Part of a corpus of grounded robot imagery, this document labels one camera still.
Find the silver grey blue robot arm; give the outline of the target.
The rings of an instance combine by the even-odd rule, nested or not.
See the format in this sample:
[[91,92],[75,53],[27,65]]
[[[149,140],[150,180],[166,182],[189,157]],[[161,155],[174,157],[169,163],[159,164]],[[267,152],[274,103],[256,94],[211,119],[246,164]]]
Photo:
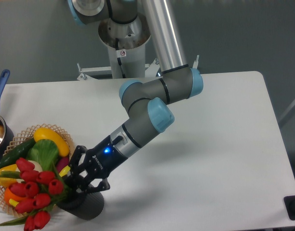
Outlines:
[[70,0],[80,25],[99,22],[112,75],[124,78],[119,98],[128,120],[92,149],[77,146],[65,184],[83,193],[109,189],[107,177],[164,132],[174,116],[168,105],[200,94],[203,79],[186,62],[168,0]]

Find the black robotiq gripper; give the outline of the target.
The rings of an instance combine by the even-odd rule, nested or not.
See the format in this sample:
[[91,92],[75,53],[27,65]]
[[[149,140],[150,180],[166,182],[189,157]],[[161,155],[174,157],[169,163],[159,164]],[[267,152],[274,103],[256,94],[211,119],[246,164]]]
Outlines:
[[[128,159],[115,148],[122,140],[122,136],[117,136],[111,141],[108,136],[88,150],[86,146],[78,145],[69,161],[70,170],[65,176],[65,183],[75,183],[75,192],[83,194],[109,190],[111,186],[107,177]],[[86,171],[86,176],[82,176],[83,171]]]

